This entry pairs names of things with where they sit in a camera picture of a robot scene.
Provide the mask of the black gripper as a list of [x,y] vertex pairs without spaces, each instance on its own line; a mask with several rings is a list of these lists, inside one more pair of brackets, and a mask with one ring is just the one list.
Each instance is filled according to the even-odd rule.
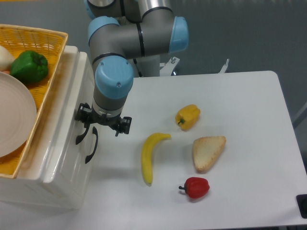
[[99,124],[108,126],[116,131],[115,136],[119,134],[129,134],[132,118],[125,116],[120,117],[122,108],[118,110],[104,110],[100,107],[90,107],[88,103],[80,103],[74,120],[83,123],[84,128],[89,128],[90,124]]

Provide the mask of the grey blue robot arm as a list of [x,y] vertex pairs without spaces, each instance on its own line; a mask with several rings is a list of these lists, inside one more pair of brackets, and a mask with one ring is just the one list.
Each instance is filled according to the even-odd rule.
[[168,0],[87,0],[92,18],[88,45],[94,73],[91,104],[81,103],[75,120],[128,134],[131,118],[121,112],[132,88],[130,60],[185,50],[188,25],[174,15]]

